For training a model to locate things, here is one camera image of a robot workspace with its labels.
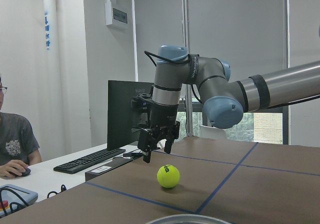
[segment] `person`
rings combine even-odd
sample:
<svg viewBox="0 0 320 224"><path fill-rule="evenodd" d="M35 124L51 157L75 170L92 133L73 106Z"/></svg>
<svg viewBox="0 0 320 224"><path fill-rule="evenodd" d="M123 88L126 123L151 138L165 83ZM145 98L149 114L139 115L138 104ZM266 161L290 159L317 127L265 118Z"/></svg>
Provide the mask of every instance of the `person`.
<svg viewBox="0 0 320 224"><path fill-rule="evenodd" d="M6 91L0 77L0 110ZM0 112L0 177L21 176L29 165L41 161L39 144L28 119Z"/></svg>

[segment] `sticker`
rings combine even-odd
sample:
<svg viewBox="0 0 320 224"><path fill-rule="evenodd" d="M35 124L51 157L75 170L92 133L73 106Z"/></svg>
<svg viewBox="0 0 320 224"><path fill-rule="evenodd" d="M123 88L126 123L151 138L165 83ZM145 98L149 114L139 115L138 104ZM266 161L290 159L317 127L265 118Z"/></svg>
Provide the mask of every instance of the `sticker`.
<svg viewBox="0 0 320 224"><path fill-rule="evenodd" d="M99 167L97 169L92 170L91 172L92 173L101 173L101 172L104 172L106 170L109 170L110 168L112 168L112 167L102 166L102 167Z"/></svg>

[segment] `black keyboard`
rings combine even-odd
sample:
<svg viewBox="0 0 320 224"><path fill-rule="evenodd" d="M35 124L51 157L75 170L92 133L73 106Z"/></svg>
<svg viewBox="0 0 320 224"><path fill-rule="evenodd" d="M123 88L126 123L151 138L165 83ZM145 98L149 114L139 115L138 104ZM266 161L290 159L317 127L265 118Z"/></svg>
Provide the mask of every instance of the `black keyboard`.
<svg viewBox="0 0 320 224"><path fill-rule="evenodd" d="M71 162L67 162L59 166L56 166L53 168L53 170L57 172L69 173L69 174L77 173L83 169L89 168L95 164L101 163L105 160L115 157L116 155L124 153L125 151L126 151L125 149L121 149L121 148L118 148L112 151L107 151L107 149L102 149L95 153L91 153L84 157L75 159Z"/></svg>

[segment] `man's hand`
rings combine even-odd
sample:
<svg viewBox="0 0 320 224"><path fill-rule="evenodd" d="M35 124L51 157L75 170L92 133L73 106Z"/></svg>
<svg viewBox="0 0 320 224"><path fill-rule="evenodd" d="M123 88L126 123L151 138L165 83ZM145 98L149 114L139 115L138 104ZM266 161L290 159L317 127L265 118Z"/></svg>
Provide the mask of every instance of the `man's hand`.
<svg viewBox="0 0 320 224"><path fill-rule="evenodd" d="M10 172L21 176L22 173L26 171L27 167L28 164L25 164L21 160L11 160L3 166L0 166L0 177L7 176L8 178L15 178L15 175L11 174Z"/></svg>

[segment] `yellow-green ball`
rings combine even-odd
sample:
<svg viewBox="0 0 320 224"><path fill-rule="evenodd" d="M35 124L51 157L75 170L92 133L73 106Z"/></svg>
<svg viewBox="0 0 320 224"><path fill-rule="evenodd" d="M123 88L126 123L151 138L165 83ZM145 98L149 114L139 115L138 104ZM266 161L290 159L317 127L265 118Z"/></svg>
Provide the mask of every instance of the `yellow-green ball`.
<svg viewBox="0 0 320 224"><path fill-rule="evenodd" d="M159 168L156 178L164 188L173 188L180 181L180 173L175 166L168 164Z"/></svg>

